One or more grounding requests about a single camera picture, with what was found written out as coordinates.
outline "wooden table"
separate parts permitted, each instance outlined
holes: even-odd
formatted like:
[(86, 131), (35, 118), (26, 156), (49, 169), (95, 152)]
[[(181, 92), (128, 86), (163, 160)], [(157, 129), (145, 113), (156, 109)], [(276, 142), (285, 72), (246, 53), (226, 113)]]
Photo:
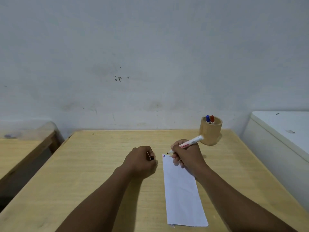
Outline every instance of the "wooden table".
[[(176, 140), (191, 139), (197, 134), (198, 130), (75, 132), (0, 214), (0, 231), (55, 231), (122, 164), (132, 148), (140, 145), (152, 147), (159, 165), (156, 173), (141, 186), (136, 182), (129, 186), (114, 231), (227, 231), (199, 183), (209, 226), (171, 228), (167, 225), (161, 154)], [(309, 231), (307, 212), (235, 133), (222, 130), (222, 135), (215, 146), (200, 144), (209, 166), (245, 196), (299, 232)]]
[(34, 160), (46, 148), (54, 153), (60, 146), (55, 130), (47, 130), (48, 126), (47, 123), (36, 130), (28, 131), (28, 140), (25, 137), (0, 138), (0, 191), (6, 187), (15, 172)]

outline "red marker cap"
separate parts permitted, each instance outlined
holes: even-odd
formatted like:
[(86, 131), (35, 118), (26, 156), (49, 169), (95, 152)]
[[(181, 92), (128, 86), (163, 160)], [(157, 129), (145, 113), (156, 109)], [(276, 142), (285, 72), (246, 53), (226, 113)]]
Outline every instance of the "red marker cap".
[(214, 123), (214, 116), (211, 116), (211, 123)]

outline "forearm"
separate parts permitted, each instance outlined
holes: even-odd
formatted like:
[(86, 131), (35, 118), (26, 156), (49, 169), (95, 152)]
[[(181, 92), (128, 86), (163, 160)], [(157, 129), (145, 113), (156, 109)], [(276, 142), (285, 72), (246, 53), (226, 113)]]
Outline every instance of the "forearm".
[(68, 215), (56, 232), (112, 231), (130, 180), (130, 174), (123, 166), (116, 168), (105, 183)]
[(295, 231), (235, 190), (209, 167), (199, 171), (197, 180), (232, 231)]

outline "folded white paper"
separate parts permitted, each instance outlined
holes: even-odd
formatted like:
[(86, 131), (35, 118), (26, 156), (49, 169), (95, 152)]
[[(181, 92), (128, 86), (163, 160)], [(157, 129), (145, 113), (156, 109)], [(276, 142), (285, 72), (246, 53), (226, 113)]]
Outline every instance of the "folded white paper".
[(208, 226), (194, 176), (162, 155), (168, 224)]

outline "pen holder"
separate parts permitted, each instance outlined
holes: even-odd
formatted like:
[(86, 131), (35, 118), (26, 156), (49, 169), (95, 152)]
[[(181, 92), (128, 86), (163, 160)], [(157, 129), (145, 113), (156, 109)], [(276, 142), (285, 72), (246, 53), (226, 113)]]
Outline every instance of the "pen holder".
[(214, 124), (209, 124), (206, 122), (206, 118), (203, 117), (201, 120), (200, 130), (198, 135), (203, 135), (204, 140), (201, 140), (201, 143), (213, 146), (217, 144), (222, 138), (220, 133), (222, 126), (222, 120), (218, 117), (214, 117)]

